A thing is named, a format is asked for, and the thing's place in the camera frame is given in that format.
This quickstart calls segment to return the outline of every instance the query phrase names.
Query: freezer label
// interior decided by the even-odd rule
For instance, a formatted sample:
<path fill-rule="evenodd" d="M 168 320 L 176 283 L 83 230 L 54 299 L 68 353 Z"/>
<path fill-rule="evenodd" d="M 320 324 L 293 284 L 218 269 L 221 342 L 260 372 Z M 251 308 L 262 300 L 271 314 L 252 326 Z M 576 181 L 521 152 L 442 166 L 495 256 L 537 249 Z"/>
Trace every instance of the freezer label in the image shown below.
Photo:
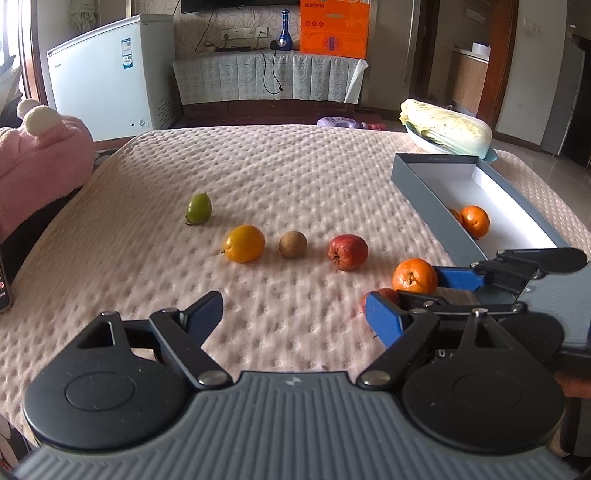
<path fill-rule="evenodd" d="M 134 59 L 131 55 L 126 55 L 125 57 L 123 57 L 123 68 L 124 69 L 130 69 L 133 66 L 134 66 Z"/>
<path fill-rule="evenodd" d="M 123 58 L 124 69 L 130 69 L 134 66 L 134 60 L 131 54 L 131 38 L 121 40 L 121 57 Z"/>

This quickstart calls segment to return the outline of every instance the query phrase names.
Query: box lid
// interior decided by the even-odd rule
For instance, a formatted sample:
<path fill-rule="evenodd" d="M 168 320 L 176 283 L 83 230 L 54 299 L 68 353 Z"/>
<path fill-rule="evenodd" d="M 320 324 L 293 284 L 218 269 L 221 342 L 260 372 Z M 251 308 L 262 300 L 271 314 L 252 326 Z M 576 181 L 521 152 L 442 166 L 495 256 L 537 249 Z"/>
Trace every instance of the box lid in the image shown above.
<path fill-rule="evenodd" d="M 154 22 L 172 22 L 173 16 L 172 15 L 136 15 L 134 17 L 124 18 L 123 20 L 119 20 L 117 22 L 110 23 L 108 25 L 104 25 L 103 27 L 99 27 L 95 30 L 91 30 L 87 33 L 84 33 L 76 38 L 72 38 L 61 45 L 58 45 L 55 48 L 52 48 L 47 52 L 47 57 L 51 57 L 55 55 L 59 51 L 65 50 L 66 48 L 72 47 L 80 42 L 88 40 L 89 38 L 97 37 L 102 35 L 103 33 L 110 32 L 117 28 L 126 27 L 127 25 L 133 25 L 136 23 L 154 23 Z"/>

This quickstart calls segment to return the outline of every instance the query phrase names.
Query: textured bedspread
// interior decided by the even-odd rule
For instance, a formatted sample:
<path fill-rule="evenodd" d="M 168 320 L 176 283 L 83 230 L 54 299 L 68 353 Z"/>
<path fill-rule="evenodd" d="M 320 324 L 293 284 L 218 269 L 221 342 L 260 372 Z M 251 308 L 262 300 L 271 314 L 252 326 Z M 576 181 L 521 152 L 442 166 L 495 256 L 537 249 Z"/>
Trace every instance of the textured bedspread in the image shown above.
<path fill-rule="evenodd" d="M 26 435 L 24 391 L 99 312 L 127 319 L 186 307 L 222 292 L 224 318 L 204 349 L 235 378 L 244 369 L 339 370 L 357 375 L 383 350 L 359 311 L 365 292 L 387 287 L 409 257 L 449 265 L 429 228 L 390 180 L 406 134 L 312 126 L 157 131 L 132 140 L 95 172 L 55 218 L 13 285 L 0 316 L 0 414 Z M 591 235 L 523 162 L 499 152 L 495 168 L 572 246 Z M 213 216 L 187 226 L 184 208 L 207 191 Z M 263 256 L 233 264 L 219 254 L 242 223 L 267 237 Z M 281 235 L 305 233 L 309 254 L 285 260 Z M 340 233 L 367 240 L 354 273 L 326 257 Z"/>

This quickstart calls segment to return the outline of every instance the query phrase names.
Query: refrigerator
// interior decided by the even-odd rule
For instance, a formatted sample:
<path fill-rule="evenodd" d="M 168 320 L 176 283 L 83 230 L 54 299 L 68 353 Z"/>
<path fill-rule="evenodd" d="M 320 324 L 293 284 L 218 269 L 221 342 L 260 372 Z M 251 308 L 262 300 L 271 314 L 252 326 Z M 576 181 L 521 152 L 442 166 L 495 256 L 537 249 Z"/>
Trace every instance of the refrigerator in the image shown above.
<path fill-rule="evenodd" d="M 540 144 L 546 152 L 554 155 L 563 153 L 579 97 L 584 64 L 585 52 L 566 37 L 554 103 Z"/>
<path fill-rule="evenodd" d="M 47 52 L 56 107 L 95 141 L 168 128 L 179 117 L 172 15 L 137 15 Z"/>

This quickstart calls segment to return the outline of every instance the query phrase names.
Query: cable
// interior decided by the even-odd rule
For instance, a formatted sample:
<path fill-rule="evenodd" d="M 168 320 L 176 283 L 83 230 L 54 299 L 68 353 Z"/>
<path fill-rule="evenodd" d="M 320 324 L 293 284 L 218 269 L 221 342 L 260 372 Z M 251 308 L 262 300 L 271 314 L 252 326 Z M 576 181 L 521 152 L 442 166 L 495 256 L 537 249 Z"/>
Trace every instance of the cable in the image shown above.
<path fill-rule="evenodd" d="M 176 6 L 176 7 L 174 7 L 173 17 L 174 17 L 174 14 L 177 12 L 177 8 L 178 8 L 178 6 L 180 5 L 180 3 L 181 3 L 181 0 L 178 0 L 178 2 L 177 2 L 177 6 Z"/>
<path fill-rule="evenodd" d="M 275 75 L 275 59 L 276 58 L 277 58 L 277 50 L 273 50 L 273 67 L 271 68 L 271 71 L 273 72 L 273 78 L 279 84 L 279 91 L 282 92 L 283 91 L 283 87 L 281 87 L 281 82 L 279 81 L 279 79 Z"/>
<path fill-rule="evenodd" d="M 199 39 L 199 43 L 195 47 L 195 51 L 197 51 L 197 49 L 199 48 L 199 45 L 201 45 L 201 42 L 203 41 L 203 37 L 205 36 L 205 34 L 207 33 L 207 31 L 209 30 L 209 24 L 212 22 L 213 13 L 215 11 L 216 11 L 216 9 L 214 8 L 212 10 L 212 14 L 209 16 L 209 21 L 207 22 L 207 27 L 205 27 L 205 32 L 203 32 L 203 35 L 201 35 L 201 38 Z"/>
<path fill-rule="evenodd" d="M 273 78 L 277 81 L 277 83 L 279 84 L 279 90 L 276 91 L 275 93 L 273 93 L 272 91 L 270 91 L 267 88 L 267 84 L 265 83 L 265 77 L 267 76 L 267 57 L 265 57 L 265 54 L 262 52 L 262 49 L 259 50 L 259 52 L 261 52 L 262 58 L 263 58 L 263 62 L 264 62 L 264 67 L 263 67 L 263 73 L 262 73 L 262 85 L 265 88 L 265 90 L 267 91 L 267 93 L 269 95 L 279 95 L 282 91 L 283 91 L 283 87 L 281 86 L 281 82 L 277 79 L 277 77 L 275 76 L 275 57 L 277 56 L 277 51 L 274 51 L 274 55 L 273 55 L 273 67 L 272 67 L 272 71 L 273 71 Z"/>

